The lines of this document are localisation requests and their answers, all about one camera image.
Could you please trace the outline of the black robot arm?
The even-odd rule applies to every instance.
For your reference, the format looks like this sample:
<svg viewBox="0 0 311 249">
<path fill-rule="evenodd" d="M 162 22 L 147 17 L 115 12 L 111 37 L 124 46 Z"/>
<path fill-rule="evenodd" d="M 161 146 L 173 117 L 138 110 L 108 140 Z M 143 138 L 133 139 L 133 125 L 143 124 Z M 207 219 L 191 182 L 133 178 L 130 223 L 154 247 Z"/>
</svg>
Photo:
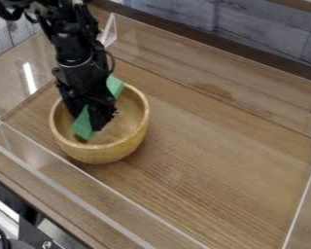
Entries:
<svg viewBox="0 0 311 249">
<path fill-rule="evenodd" d="M 40 25 L 56 50 L 58 66 L 52 73 L 67 109 L 75 117 L 87 112 L 91 127 L 99 131 L 116 111 L 107 86 L 115 60 L 98 40 L 99 21 L 88 8 L 91 1 L 0 0 L 0 18 L 26 18 Z"/>
</svg>

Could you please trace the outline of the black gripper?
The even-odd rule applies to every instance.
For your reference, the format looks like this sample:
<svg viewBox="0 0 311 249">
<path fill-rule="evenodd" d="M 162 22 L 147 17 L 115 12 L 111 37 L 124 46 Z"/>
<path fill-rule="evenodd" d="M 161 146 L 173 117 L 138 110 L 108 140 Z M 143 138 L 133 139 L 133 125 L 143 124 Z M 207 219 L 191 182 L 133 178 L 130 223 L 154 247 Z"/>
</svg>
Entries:
<svg viewBox="0 0 311 249">
<path fill-rule="evenodd" d="M 104 48 L 82 51 L 59 48 L 56 59 L 54 75 L 67 109 L 78 118 L 88 105 L 92 129 L 100 131 L 116 115 L 115 99 L 107 88 L 115 68 L 114 58 Z"/>
</svg>

